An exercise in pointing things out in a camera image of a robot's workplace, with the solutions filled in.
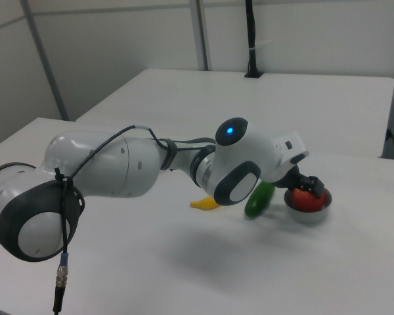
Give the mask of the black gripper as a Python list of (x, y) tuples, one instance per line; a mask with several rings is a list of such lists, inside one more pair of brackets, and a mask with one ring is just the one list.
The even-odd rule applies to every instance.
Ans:
[(301, 191), (308, 192), (319, 199), (324, 191), (324, 183), (314, 176), (301, 177), (299, 167), (293, 166), (280, 180), (274, 183), (277, 188), (287, 188), (293, 190), (299, 188)]

